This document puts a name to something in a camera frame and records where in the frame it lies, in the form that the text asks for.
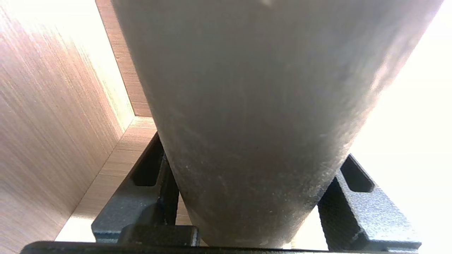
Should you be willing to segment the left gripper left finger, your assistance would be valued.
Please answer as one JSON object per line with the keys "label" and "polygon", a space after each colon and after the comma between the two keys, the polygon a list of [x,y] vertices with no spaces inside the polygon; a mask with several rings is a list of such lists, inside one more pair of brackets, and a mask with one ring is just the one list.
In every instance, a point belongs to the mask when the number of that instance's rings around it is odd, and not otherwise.
{"label": "left gripper left finger", "polygon": [[158,134],[92,223],[98,244],[199,246],[198,228],[176,225],[179,188]]}

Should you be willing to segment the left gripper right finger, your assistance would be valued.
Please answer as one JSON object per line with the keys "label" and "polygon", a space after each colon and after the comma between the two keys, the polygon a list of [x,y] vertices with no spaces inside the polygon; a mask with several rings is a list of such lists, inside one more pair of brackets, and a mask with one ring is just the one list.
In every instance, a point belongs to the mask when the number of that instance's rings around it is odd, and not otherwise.
{"label": "left gripper right finger", "polygon": [[417,252],[422,245],[407,217],[352,155],[317,207],[331,252]]}

